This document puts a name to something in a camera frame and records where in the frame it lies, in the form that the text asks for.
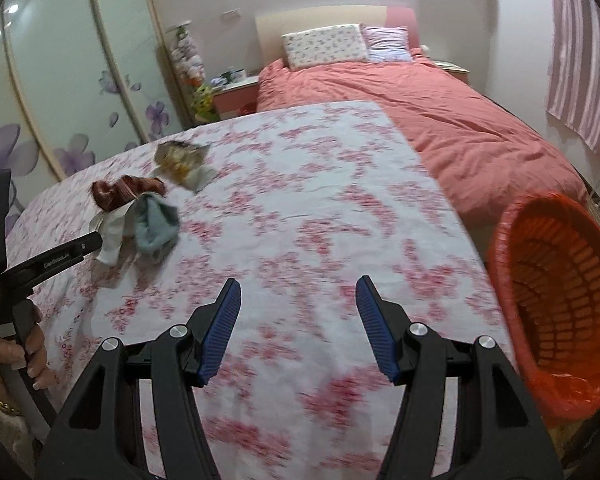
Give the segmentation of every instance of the beige sleeve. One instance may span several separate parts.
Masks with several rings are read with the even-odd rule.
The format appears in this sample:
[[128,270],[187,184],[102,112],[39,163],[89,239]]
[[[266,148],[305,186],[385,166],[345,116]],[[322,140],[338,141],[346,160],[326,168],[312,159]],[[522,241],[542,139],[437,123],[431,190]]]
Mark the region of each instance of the beige sleeve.
[[0,441],[18,465],[33,478],[33,437],[21,416],[12,416],[0,410]]

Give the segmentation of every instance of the curtain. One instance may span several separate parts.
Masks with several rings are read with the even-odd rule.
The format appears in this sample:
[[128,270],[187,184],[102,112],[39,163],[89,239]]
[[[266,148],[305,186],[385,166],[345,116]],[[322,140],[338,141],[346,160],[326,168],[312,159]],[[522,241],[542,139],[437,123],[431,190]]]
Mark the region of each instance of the curtain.
[[554,0],[554,27],[546,109],[600,156],[600,8]]

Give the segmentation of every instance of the beige headboard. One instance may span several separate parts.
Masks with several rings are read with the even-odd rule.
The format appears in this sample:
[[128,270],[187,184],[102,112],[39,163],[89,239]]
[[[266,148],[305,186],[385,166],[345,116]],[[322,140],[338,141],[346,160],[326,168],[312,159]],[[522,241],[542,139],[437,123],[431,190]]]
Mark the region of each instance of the beige headboard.
[[308,28],[328,27],[344,23],[365,23],[380,27],[409,27],[411,48],[420,46],[418,22],[413,9],[367,5],[307,7],[277,14],[256,16],[258,40],[265,64],[284,57],[282,35]]

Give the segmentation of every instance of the bolt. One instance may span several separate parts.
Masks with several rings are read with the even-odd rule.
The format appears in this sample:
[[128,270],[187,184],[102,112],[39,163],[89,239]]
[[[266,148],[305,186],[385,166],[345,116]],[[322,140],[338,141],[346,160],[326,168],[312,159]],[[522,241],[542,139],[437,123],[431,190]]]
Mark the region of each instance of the bolt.
[[427,326],[423,325],[422,323],[413,323],[409,327],[409,332],[411,332],[413,335],[425,335],[428,331],[429,329]]
[[171,337],[184,337],[187,335],[187,327],[184,325],[176,325],[176,326],[172,326],[169,329],[169,335]]
[[109,339],[105,339],[104,343],[102,343],[102,349],[109,352],[110,350],[115,350],[118,348],[119,341],[115,337],[110,337]]
[[481,335],[478,338],[478,343],[480,343],[480,346],[483,348],[494,348],[494,346],[496,346],[495,339],[490,335]]

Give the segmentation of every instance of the gold bracelet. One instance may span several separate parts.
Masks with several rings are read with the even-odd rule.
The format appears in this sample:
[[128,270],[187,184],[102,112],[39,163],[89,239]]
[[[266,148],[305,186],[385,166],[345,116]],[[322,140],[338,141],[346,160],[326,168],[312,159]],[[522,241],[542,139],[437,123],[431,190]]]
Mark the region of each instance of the gold bracelet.
[[21,415],[20,410],[16,410],[16,408],[12,408],[6,402],[2,402],[0,400],[0,411],[10,416],[19,416]]

